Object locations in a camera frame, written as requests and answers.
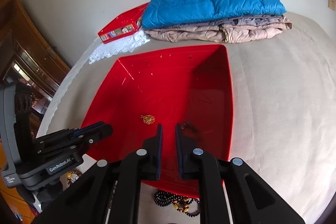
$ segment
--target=bed sheet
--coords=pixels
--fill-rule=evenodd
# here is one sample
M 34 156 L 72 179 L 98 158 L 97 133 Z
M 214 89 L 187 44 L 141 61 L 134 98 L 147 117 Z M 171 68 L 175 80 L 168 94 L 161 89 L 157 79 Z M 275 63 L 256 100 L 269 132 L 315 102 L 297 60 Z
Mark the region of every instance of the bed sheet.
M 286 16 L 290 31 L 226 45 L 234 94 L 231 157 L 244 159 L 313 224 L 336 191 L 336 42 L 313 20 Z M 132 54 L 205 43 L 152 39 Z M 38 136 L 79 127 L 105 75 L 125 55 L 92 65 L 83 56 L 57 91 Z M 80 168 L 94 162 L 86 157 Z

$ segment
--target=white lace cloth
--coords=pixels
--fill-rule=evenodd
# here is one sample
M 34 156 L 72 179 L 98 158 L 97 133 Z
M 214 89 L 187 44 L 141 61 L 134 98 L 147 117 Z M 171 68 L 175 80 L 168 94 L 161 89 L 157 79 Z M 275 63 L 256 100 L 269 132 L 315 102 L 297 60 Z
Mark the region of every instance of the white lace cloth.
M 142 29 L 128 37 L 123 37 L 107 44 L 101 43 L 90 55 L 89 64 L 92 64 L 105 57 L 117 55 L 120 52 L 133 52 L 136 47 L 148 42 L 148 36 Z

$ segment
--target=bolt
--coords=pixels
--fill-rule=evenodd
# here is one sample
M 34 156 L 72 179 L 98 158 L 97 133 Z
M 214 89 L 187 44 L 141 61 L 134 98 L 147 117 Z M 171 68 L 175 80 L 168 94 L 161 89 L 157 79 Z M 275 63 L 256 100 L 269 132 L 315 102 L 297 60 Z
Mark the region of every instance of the bolt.
M 97 161 L 98 167 L 104 167 L 107 165 L 107 160 L 99 160 Z
M 141 148 L 141 149 L 139 149 L 139 150 L 136 151 L 136 154 L 137 154 L 138 156 L 145 156 L 145 155 L 147 154 L 147 150 Z
M 195 154 L 195 155 L 202 155 L 203 154 L 203 149 L 201 149 L 201 148 L 195 148 L 194 150 L 193 150 L 193 153 Z
M 234 165 L 238 165 L 238 166 L 240 166 L 240 165 L 243 164 L 243 160 L 242 160 L 241 158 L 234 158 L 234 159 L 232 160 L 232 163 L 233 163 Z

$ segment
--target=electrical outlet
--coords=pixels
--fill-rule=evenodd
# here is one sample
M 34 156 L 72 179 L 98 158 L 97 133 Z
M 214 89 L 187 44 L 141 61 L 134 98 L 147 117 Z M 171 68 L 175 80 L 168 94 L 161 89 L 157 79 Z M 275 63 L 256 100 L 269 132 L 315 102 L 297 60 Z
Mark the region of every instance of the electrical outlet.
M 336 11 L 336 0 L 329 0 L 328 1 L 328 7 L 331 10 Z

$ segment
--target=stack of clothes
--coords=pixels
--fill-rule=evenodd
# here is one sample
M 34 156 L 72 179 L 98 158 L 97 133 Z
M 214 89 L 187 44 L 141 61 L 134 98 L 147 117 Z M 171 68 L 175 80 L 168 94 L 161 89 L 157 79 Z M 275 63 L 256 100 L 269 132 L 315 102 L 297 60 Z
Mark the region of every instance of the stack of clothes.
M 151 0 L 142 26 L 159 40 L 237 43 L 290 30 L 279 0 Z

